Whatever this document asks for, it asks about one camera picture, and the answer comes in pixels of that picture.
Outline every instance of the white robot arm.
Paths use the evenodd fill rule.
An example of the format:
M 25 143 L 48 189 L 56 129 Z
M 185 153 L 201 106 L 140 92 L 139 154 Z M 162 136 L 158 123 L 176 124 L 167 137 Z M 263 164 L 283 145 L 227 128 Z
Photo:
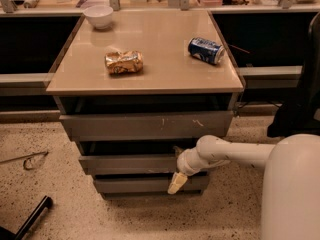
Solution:
M 168 193 L 176 193 L 201 169 L 237 161 L 265 168 L 262 240 L 320 239 L 320 137 L 299 134 L 277 145 L 229 143 L 204 136 L 178 157 L 179 173 Z

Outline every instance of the countertop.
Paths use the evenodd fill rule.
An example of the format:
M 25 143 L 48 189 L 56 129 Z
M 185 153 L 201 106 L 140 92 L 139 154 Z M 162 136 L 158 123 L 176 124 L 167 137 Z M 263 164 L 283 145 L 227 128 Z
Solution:
M 183 94 L 241 92 L 243 85 L 227 53 L 219 65 L 193 58 L 193 37 L 221 44 L 207 11 L 132 10 L 113 14 L 112 26 L 96 30 L 85 19 L 54 74 L 52 95 Z M 111 76 L 106 52 L 138 50 L 140 73 Z

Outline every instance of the drawer front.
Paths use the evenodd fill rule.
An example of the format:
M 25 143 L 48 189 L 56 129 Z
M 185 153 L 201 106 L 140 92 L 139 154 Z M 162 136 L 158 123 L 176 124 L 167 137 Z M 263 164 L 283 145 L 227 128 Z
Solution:
M 122 179 L 94 180 L 97 192 L 105 194 L 131 193 L 166 193 L 171 182 L 169 177 L 144 177 Z M 203 191 L 207 188 L 209 176 L 193 176 L 183 186 L 181 191 Z
M 61 116 L 70 140 L 142 140 L 225 136 L 232 111 Z
M 81 156 L 79 162 L 86 174 L 151 174 L 173 173 L 177 159 L 174 155 L 113 155 Z

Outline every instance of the black metal leg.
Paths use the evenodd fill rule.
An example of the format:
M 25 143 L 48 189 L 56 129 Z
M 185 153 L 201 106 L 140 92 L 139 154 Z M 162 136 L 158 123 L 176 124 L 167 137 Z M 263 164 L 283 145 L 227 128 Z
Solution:
M 20 240 L 23 236 L 28 232 L 32 224 L 36 221 L 36 219 L 40 216 L 41 212 L 44 208 L 50 208 L 53 204 L 53 201 L 50 197 L 45 196 L 42 201 L 38 204 L 37 208 L 32 212 L 26 222 L 21 226 L 18 233 L 15 235 L 15 240 Z

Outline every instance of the concrete floor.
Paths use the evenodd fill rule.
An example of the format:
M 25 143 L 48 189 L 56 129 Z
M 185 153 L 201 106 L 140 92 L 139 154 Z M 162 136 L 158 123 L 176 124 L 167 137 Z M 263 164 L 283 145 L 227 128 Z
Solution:
M 272 120 L 272 110 L 240 113 L 225 139 L 277 143 L 266 137 Z M 26 239 L 259 239 L 260 171 L 230 163 L 210 173 L 202 195 L 104 200 L 59 122 L 0 121 L 1 161 L 49 151 L 33 161 L 33 170 L 24 170 L 23 160 L 0 165 L 2 227 L 17 232 L 44 195 L 54 201 Z

